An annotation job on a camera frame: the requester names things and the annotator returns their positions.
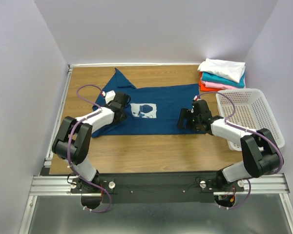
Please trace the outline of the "dark blue t shirt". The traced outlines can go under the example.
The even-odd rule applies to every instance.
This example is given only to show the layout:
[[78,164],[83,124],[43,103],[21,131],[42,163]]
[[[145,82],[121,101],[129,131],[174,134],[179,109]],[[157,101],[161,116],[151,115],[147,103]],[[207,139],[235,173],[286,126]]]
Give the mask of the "dark blue t shirt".
[[185,135],[195,132],[179,129],[181,109],[191,108],[192,99],[199,94],[199,85],[176,85],[136,88],[123,73],[115,73],[103,91],[122,92],[131,101],[125,107],[126,119],[116,125],[106,125],[92,134],[93,138],[115,135]]

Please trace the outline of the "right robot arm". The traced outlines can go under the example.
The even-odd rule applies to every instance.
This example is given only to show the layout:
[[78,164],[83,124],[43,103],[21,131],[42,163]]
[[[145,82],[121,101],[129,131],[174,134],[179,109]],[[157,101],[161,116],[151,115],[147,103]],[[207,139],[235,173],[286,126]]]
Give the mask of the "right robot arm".
[[243,160],[216,173],[215,186],[221,191],[239,180],[277,173],[284,164],[270,130],[248,129],[213,116],[203,99],[194,100],[191,109],[181,109],[177,127],[221,137],[241,148]]

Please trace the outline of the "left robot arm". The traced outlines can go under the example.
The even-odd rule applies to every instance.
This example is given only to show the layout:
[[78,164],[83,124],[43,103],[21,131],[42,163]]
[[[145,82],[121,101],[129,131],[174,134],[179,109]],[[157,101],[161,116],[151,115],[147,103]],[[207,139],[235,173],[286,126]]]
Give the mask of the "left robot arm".
[[126,107],[131,101],[131,97],[122,92],[102,94],[105,104],[95,104],[97,110],[82,117],[65,117],[52,144],[52,152],[65,160],[76,176],[84,178],[80,181],[89,193],[101,184],[98,170],[87,157],[92,134],[100,136],[121,126],[127,119]]

